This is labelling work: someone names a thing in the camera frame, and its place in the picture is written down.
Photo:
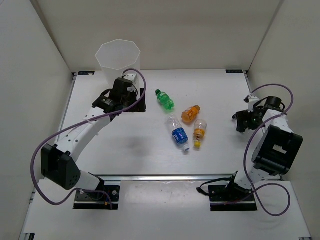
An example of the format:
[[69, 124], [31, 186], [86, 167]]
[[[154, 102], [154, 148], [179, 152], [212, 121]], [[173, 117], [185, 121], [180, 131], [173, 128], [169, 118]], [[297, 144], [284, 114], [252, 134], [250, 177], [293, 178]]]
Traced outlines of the green plastic bottle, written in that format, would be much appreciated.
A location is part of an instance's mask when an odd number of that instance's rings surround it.
[[157, 89], [155, 91], [155, 94], [158, 102], [165, 110], [170, 111], [175, 107], [174, 101], [169, 97], [169, 95], [166, 92]]

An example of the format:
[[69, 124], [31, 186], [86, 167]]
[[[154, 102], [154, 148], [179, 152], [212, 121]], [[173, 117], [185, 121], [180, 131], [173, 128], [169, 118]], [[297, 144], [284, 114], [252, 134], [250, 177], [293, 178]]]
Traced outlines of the orange plastic bottle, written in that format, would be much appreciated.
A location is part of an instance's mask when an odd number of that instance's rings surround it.
[[181, 114], [181, 119], [184, 123], [189, 124], [191, 123], [199, 114], [201, 108], [199, 105], [194, 105], [186, 109]]

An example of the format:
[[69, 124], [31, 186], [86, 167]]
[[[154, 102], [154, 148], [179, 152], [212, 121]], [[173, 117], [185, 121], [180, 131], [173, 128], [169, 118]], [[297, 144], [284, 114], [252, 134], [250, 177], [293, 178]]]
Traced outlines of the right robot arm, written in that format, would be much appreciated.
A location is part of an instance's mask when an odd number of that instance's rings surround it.
[[303, 137], [290, 129], [280, 98], [268, 96], [259, 99], [250, 94], [244, 101], [248, 109], [232, 116], [236, 120], [236, 130], [244, 133], [262, 126], [263, 136], [252, 154], [250, 170], [235, 172], [225, 186], [224, 193], [230, 200], [251, 192], [251, 183], [258, 183], [267, 176], [286, 175], [303, 143]]

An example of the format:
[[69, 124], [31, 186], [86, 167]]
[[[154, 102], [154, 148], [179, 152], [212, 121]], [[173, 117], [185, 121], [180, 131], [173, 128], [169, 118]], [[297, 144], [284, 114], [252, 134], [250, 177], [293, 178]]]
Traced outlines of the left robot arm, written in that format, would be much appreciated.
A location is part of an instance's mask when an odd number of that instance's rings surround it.
[[98, 176], [81, 171], [76, 162], [98, 133], [110, 124], [120, 111], [144, 112], [138, 106], [138, 76], [126, 74], [114, 81], [111, 89], [105, 90], [92, 104], [84, 117], [84, 124], [74, 127], [55, 145], [46, 144], [41, 149], [41, 173], [65, 190], [79, 188], [87, 190], [93, 200], [100, 200], [105, 194], [104, 182]]

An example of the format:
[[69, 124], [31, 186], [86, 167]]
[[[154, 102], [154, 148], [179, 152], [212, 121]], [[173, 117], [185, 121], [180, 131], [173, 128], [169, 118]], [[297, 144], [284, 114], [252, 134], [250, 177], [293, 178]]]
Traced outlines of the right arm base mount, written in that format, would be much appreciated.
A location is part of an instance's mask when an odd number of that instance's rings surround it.
[[254, 212], [257, 204], [251, 189], [243, 188], [236, 182], [236, 173], [202, 183], [197, 192], [209, 197], [212, 212]]

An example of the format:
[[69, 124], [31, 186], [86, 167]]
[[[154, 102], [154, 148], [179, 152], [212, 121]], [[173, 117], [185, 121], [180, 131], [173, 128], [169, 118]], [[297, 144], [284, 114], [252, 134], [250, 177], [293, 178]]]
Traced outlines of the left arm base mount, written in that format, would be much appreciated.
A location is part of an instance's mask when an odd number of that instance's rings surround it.
[[89, 193], [77, 191], [74, 197], [73, 209], [75, 210], [118, 210], [120, 200], [120, 182], [104, 183], [103, 191], [106, 192], [111, 200], [102, 193]]

